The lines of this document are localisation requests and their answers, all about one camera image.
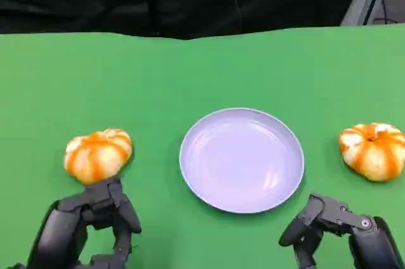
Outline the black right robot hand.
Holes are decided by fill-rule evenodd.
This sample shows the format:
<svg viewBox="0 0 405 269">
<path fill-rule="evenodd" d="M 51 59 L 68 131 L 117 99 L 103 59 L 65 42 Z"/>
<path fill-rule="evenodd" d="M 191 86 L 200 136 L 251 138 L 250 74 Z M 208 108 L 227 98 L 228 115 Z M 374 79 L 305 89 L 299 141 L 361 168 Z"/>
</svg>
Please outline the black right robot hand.
<svg viewBox="0 0 405 269">
<path fill-rule="evenodd" d="M 346 203 L 310 194 L 305 207 L 283 231 L 278 243 L 292 246 L 299 268 L 316 268 L 314 253 L 325 232 L 349 236 L 355 268 L 404 268 L 387 222 L 379 216 L 358 215 Z"/>
</svg>

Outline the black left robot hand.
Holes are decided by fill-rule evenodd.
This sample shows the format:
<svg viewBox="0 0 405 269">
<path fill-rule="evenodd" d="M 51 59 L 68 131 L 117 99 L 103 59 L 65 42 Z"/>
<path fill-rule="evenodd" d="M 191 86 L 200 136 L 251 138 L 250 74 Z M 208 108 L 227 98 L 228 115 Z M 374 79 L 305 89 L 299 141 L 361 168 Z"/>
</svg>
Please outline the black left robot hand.
<svg viewBox="0 0 405 269">
<path fill-rule="evenodd" d="M 79 256 L 87 240 L 87 227 L 111 228 L 115 237 L 111 254 L 93 255 L 88 264 Z M 85 186 L 80 194 L 53 202 L 34 240 L 26 265 L 15 268 L 125 268 L 132 252 L 132 234 L 142 232 L 139 217 L 123 191 L 119 177 Z"/>
</svg>

